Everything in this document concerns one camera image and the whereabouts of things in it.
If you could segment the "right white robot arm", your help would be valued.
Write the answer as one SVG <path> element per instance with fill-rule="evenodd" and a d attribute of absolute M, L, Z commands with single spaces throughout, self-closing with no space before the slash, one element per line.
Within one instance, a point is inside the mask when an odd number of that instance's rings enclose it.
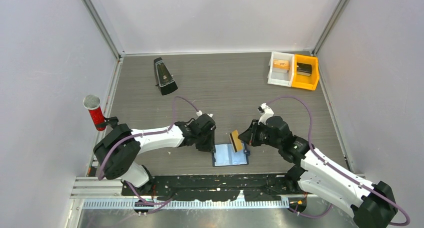
<path fill-rule="evenodd" d="M 253 147 L 276 148 L 294 164 L 285 176 L 288 191 L 321 197 L 351 216 L 359 228 L 386 228 L 398 212 L 388 184 L 373 183 L 332 163 L 319 149 L 311 149 L 306 139 L 293 135 L 280 116 L 272 116 L 264 123 L 253 120 L 238 138 Z"/>

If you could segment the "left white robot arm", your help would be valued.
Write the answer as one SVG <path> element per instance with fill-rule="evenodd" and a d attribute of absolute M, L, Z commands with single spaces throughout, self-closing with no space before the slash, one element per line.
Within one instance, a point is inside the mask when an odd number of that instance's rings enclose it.
<path fill-rule="evenodd" d="M 120 178 L 129 182 L 141 195 L 148 195 L 154 185 L 147 168 L 135 162 L 138 155 L 162 148 L 192 145 L 201 152 L 214 153 L 215 129 L 216 123 L 210 114 L 148 130 L 119 124 L 93 149 L 99 164 L 97 177 L 100 180 Z"/>

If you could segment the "blue leather card holder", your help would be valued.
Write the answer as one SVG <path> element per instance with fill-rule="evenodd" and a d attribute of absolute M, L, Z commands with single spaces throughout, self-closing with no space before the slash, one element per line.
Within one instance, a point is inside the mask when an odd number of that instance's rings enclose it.
<path fill-rule="evenodd" d="M 242 150 L 235 152 L 232 144 L 216 144 L 212 154 L 213 167 L 241 166 L 249 164 L 250 150 L 242 143 Z"/>

